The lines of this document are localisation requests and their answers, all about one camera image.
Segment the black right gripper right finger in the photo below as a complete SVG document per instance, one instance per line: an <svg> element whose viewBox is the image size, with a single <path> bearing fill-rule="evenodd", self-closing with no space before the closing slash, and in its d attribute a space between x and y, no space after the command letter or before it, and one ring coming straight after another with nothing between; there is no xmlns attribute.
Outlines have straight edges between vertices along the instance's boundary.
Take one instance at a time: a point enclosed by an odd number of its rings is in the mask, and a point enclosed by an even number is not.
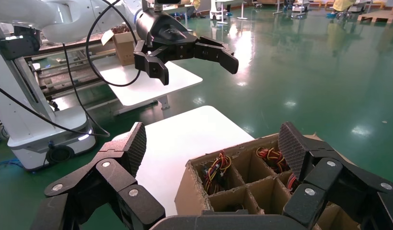
<svg viewBox="0 0 393 230"><path fill-rule="evenodd" d="M328 203L341 207L363 230L393 230L393 182L345 160L327 142L281 125L278 148L299 182L282 214L307 229Z"/></svg>

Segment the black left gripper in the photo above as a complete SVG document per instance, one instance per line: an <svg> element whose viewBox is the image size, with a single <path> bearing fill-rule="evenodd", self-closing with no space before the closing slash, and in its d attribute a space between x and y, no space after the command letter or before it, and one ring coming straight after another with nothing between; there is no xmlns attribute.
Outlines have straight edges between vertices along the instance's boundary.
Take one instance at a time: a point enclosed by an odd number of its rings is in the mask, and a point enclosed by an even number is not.
<svg viewBox="0 0 393 230"><path fill-rule="evenodd" d="M166 12L142 12L136 30L140 40L133 52L135 68L164 86L169 84L168 61L198 58L217 62L231 74L238 72L239 61L228 44L205 36L197 38Z"/></svg>

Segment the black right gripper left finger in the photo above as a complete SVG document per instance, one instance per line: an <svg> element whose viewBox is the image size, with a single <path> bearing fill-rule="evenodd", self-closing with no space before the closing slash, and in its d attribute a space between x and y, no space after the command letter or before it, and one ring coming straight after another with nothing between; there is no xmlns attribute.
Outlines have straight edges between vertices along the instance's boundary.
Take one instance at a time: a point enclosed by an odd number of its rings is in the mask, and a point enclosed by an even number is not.
<svg viewBox="0 0 393 230"><path fill-rule="evenodd" d="M136 180L146 145L141 122L125 137L105 143L88 164L47 186L31 228L78 230L97 208L109 205L126 228L150 229L165 209Z"/></svg>

